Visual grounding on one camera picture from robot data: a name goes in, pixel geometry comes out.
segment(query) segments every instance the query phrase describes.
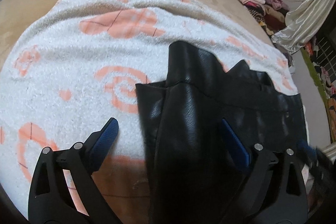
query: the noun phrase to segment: fluffy white towel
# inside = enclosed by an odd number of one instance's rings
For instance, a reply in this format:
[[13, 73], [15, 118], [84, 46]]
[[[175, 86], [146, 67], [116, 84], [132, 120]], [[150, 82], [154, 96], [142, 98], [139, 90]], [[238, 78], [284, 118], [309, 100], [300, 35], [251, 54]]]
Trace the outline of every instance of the fluffy white towel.
[[280, 92], [297, 94], [277, 49], [196, 0], [59, 0], [21, 35], [0, 73], [0, 183], [25, 216], [45, 146], [68, 149], [115, 117], [109, 157], [144, 159], [134, 85], [166, 78], [177, 40], [213, 52], [224, 70], [244, 59]]

